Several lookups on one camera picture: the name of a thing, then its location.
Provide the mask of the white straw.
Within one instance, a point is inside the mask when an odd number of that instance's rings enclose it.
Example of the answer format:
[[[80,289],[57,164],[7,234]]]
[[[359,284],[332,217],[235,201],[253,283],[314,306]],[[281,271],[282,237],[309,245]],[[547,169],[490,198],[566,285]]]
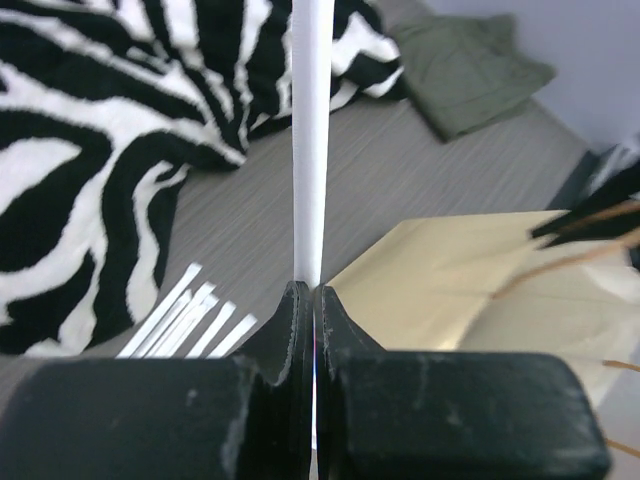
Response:
[[[192,294],[188,289],[190,283],[202,270],[198,263],[192,263],[177,284],[165,296],[150,316],[143,322],[135,335],[128,341],[123,349],[116,355],[117,359],[131,358],[139,352],[146,341],[154,333],[160,330],[161,323],[168,320],[172,313],[179,312],[190,300]]]
[[[209,353],[207,359],[222,358],[231,353],[238,342],[248,334],[256,323],[257,319],[253,315],[247,315]]]
[[[207,327],[202,336],[187,353],[186,357],[199,358],[204,352],[205,348],[214,339],[218,332],[225,326],[226,322],[231,318],[235,309],[236,305],[233,302],[226,302],[221,307],[213,322]]]
[[[132,358],[150,357],[161,345],[170,338],[176,327],[193,308],[198,306],[207,295],[212,293],[216,286],[205,282],[192,293],[191,289],[185,290],[176,302],[163,315],[160,322],[152,329],[151,333],[143,340],[142,344],[131,355]]]
[[[292,3],[294,278],[321,281],[334,3]]]
[[[216,295],[207,295],[199,304],[181,314],[160,343],[148,354],[149,358],[168,358],[174,355],[204,316],[219,302]]]

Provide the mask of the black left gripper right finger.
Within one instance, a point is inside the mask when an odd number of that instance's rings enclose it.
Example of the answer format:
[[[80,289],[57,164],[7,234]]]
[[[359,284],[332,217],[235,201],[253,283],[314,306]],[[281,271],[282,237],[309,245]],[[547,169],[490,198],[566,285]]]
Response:
[[[389,351],[336,291],[315,304],[322,479],[602,479],[577,376],[537,353]]]

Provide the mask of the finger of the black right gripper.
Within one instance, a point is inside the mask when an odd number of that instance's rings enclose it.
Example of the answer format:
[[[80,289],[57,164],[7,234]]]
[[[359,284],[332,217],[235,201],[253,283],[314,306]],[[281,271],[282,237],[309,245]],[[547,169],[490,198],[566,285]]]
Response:
[[[639,227],[639,161],[624,168],[568,212],[540,224],[529,232],[532,239],[552,236],[544,245],[614,240]]]

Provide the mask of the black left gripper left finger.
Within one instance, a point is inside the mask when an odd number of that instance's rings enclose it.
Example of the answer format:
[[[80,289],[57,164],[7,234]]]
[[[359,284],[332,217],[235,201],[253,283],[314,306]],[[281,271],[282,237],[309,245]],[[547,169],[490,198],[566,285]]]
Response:
[[[305,479],[312,299],[287,285],[273,316],[221,359],[52,363],[1,418],[5,479]]]

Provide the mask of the olive green folded cloth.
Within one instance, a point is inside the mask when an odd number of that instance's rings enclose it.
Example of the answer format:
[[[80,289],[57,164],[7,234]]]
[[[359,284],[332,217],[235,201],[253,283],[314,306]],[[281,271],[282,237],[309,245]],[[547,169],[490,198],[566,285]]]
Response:
[[[391,30],[408,96],[429,128],[449,143],[524,112],[556,76],[516,42],[511,14],[429,14]]]

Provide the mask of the brown paper takeout bag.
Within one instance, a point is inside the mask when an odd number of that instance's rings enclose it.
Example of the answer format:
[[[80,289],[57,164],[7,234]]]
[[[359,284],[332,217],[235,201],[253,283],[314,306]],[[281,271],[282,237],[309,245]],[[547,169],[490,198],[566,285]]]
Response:
[[[637,371],[639,227],[544,248],[529,232],[568,211],[399,223],[331,281],[347,314],[390,350],[549,353],[598,405]]]

